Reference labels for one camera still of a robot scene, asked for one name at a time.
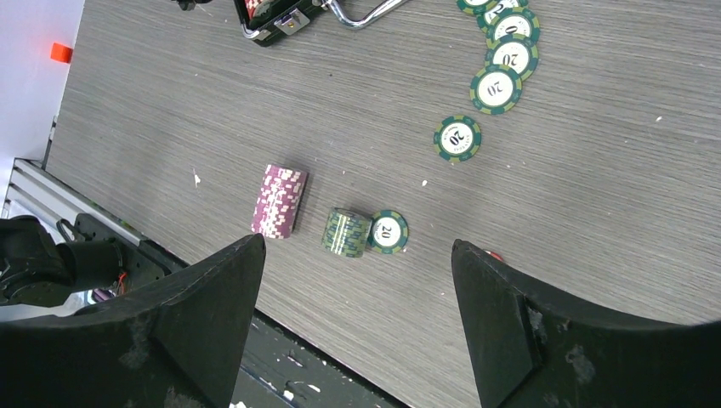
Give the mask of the red 100 chip stack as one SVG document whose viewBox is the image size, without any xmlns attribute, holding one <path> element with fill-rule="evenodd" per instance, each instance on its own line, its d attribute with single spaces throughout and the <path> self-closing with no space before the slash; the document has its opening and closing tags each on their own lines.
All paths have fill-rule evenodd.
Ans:
<svg viewBox="0 0 721 408">
<path fill-rule="evenodd" d="M 495 258 L 496 260 L 498 260 L 499 262 L 505 263 L 505 260 L 504 260 L 500 255 L 498 255 L 497 253 L 492 252 L 492 251 L 488 251 L 488 250 L 484 250 L 484 251 L 485 251 L 488 255 L 490 255 L 490 256 L 492 256 L 493 258 Z"/>
</svg>

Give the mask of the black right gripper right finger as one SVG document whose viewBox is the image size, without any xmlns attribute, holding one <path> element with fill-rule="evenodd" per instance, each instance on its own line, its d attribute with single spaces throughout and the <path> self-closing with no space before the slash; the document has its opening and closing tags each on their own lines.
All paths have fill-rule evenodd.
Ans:
<svg viewBox="0 0 721 408">
<path fill-rule="evenodd" d="M 456 240 L 451 272 L 484 407 L 717 407 L 720 324 L 589 302 Z"/>
</svg>

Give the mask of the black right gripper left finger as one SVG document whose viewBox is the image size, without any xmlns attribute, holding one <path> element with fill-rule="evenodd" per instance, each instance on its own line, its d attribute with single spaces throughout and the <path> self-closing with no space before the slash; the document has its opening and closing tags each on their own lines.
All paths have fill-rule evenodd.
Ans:
<svg viewBox="0 0 721 408">
<path fill-rule="evenodd" d="M 2 323 L 2 406 L 228 406 L 265 256 L 248 235 L 75 314 Z"/>
</svg>

